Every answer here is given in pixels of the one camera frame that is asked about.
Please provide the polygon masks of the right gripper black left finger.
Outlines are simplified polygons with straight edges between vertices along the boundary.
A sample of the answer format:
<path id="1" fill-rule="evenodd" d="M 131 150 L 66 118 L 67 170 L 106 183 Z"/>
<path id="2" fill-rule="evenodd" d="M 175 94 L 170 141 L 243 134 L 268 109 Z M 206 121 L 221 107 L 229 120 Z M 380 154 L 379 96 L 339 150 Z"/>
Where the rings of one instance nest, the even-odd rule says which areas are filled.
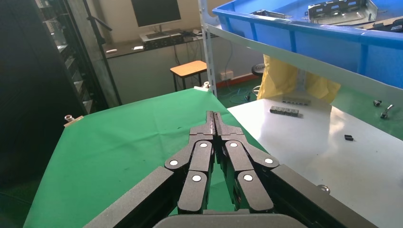
<path id="1" fill-rule="evenodd" d="M 151 228 L 174 209 L 198 214 L 206 209 L 214 164 L 214 112 L 192 127 L 186 146 L 108 206 L 85 227 Z"/>

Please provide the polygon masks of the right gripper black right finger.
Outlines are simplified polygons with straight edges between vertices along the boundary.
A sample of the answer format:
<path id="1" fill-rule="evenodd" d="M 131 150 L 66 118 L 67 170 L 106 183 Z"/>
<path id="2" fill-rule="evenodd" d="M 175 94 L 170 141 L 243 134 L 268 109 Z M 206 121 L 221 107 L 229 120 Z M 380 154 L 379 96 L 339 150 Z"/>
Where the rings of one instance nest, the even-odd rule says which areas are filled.
<path id="1" fill-rule="evenodd" d="M 251 145 L 241 128 L 214 114 L 217 157 L 242 228 L 372 228 L 374 225 L 315 185 Z"/>

